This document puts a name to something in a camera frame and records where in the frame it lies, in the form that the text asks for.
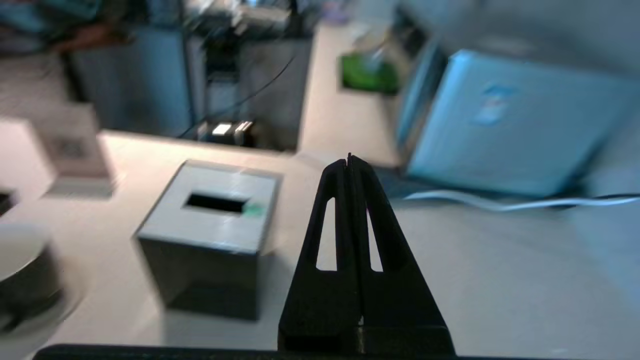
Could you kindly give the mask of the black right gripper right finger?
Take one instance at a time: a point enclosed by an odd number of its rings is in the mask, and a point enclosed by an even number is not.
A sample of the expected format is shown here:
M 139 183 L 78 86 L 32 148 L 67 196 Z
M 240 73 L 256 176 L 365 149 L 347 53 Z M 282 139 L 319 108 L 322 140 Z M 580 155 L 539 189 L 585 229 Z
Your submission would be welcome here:
M 349 180 L 362 353 L 455 354 L 448 326 L 377 174 L 350 155 Z

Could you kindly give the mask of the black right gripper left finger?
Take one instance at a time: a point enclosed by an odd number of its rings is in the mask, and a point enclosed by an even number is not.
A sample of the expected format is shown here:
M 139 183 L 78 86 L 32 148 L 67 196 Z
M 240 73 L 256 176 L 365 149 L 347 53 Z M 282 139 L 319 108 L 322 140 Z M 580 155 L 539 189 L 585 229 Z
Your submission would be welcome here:
M 354 353 L 361 299 L 350 229 L 349 180 L 344 159 L 329 164 L 318 183 L 310 220 L 278 324 L 278 350 Z M 327 203 L 334 200 L 336 270 L 318 269 Z

